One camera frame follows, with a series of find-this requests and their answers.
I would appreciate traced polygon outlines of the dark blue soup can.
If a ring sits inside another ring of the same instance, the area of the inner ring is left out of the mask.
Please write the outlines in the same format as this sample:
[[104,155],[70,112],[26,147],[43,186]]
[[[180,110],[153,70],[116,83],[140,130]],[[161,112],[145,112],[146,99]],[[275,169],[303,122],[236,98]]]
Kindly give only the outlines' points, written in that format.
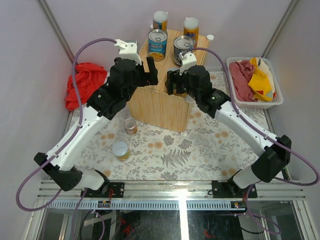
[[181,67],[182,60],[180,58],[180,53],[193,48],[194,40],[187,35],[181,35],[174,39],[173,41],[173,62],[177,67]]

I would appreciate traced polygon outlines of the Progresso chicken noodle can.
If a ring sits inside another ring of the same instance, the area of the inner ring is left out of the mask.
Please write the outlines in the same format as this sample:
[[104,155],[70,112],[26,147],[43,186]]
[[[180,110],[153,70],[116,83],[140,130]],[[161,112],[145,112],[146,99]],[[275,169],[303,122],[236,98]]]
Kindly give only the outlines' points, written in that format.
[[168,35],[161,29],[153,29],[148,33],[148,56],[159,62],[165,59]]

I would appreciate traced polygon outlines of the fruit can silver bottom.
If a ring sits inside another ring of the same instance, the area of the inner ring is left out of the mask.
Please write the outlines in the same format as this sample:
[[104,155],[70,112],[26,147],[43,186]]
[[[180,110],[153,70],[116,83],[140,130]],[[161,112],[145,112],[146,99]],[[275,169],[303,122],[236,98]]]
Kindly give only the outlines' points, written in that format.
[[135,135],[138,132],[138,126],[133,118],[128,118],[124,121],[124,130],[128,135]]

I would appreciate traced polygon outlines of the tall yellow congee can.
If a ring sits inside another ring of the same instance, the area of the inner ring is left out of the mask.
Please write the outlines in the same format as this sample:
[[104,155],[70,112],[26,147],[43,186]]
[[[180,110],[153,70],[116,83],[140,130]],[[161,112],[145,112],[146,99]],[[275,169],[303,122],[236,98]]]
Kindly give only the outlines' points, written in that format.
[[193,39],[193,47],[198,45],[199,21],[194,17],[187,17],[183,23],[183,34]]

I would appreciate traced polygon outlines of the small green white-lid can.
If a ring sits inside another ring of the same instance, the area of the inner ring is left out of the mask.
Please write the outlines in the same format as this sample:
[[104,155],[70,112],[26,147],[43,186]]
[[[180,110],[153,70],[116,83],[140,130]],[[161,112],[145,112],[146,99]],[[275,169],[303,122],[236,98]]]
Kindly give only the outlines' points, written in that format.
[[176,84],[174,83],[173,85],[172,85],[172,94],[174,94],[176,92]]

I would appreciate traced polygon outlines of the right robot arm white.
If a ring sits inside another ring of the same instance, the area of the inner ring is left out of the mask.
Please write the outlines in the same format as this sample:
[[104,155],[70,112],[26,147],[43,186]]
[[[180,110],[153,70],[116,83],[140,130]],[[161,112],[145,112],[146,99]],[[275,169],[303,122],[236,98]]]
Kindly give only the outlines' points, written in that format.
[[292,141],[264,129],[243,111],[233,107],[231,98],[212,86],[210,74],[204,66],[195,65],[184,73],[178,69],[167,72],[167,93],[187,94],[198,108],[241,137],[257,155],[250,166],[237,171],[223,186],[222,193],[240,197],[248,186],[259,181],[269,183],[290,162]]

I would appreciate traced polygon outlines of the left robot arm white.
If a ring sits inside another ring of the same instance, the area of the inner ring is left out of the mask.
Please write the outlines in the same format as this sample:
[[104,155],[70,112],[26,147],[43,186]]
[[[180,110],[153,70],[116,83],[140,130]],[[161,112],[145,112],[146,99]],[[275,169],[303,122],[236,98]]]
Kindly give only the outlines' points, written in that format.
[[61,190],[87,188],[101,198],[109,193],[110,181],[101,171],[76,169],[75,161],[97,131],[126,106],[138,87],[158,84],[154,59],[148,56],[146,61],[148,72],[134,60],[115,58],[107,82],[93,92],[83,107],[81,122],[75,123],[56,147],[34,157],[39,165],[52,158],[43,170]]

